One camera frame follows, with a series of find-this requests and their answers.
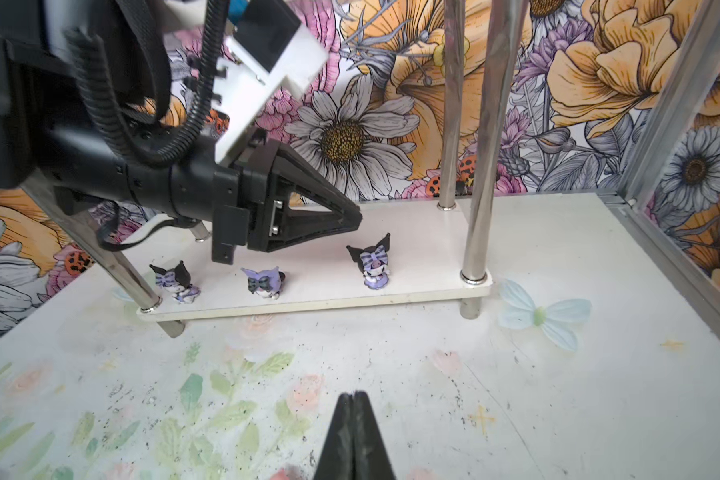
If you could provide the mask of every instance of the blue object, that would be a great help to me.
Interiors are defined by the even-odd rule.
[[[230,11],[227,18],[233,24],[237,24],[246,8],[248,8],[247,0],[230,0]]]

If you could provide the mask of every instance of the black and purple figurine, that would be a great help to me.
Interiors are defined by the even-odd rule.
[[[282,290],[282,282],[286,279],[286,274],[280,271],[276,266],[271,270],[262,270],[254,272],[247,268],[241,268],[248,275],[248,291],[255,293],[262,298],[273,298],[277,300]]]
[[[200,294],[200,288],[191,283],[192,275],[183,261],[170,270],[154,265],[150,265],[150,268],[155,272],[155,284],[171,293],[177,302],[192,303]]]
[[[364,275],[366,287],[378,290],[389,283],[389,234],[374,246],[359,249],[347,245],[347,250]]]

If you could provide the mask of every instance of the toy figurine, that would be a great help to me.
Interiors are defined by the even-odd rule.
[[[282,290],[282,282],[286,279],[286,274],[278,268],[276,266],[271,270],[262,270],[260,272],[254,272],[247,268],[241,268],[240,270],[248,275],[248,291],[250,293],[258,293],[262,298],[274,298],[277,300],[280,297],[280,290]]]
[[[389,234],[374,246],[361,250],[347,245],[347,250],[364,275],[366,287],[378,290],[389,283]]]
[[[155,272],[155,284],[170,292],[177,302],[192,303],[200,294],[200,288],[191,283],[192,275],[183,261],[170,270],[154,265],[150,265],[150,268]]]

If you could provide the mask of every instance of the white shelf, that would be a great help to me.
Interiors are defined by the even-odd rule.
[[[202,293],[191,304],[175,302],[161,293],[163,303],[152,312],[140,313],[140,318],[197,320],[430,302],[490,293],[490,277],[482,285],[470,286],[459,275],[468,226],[461,207],[443,212],[437,208],[437,201],[394,201],[364,204],[361,208],[363,222],[355,232],[327,236],[270,254],[239,247],[232,266],[211,261],[210,241],[198,244],[188,230],[160,230],[144,244],[129,250],[129,258],[140,271],[149,263],[171,268],[183,260],[192,274],[192,283]],[[359,248],[375,245],[387,232],[392,234],[389,284],[381,290],[370,290],[346,245]],[[259,271],[275,266],[286,274],[278,300],[251,294],[248,278],[240,267]]]

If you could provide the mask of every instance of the green butterfly center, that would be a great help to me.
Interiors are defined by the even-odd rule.
[[[544,308],[542,306],[534,310],[534,325],[541,326],[541,324],[544,323],[546,319],[547,314],[544,313]]]

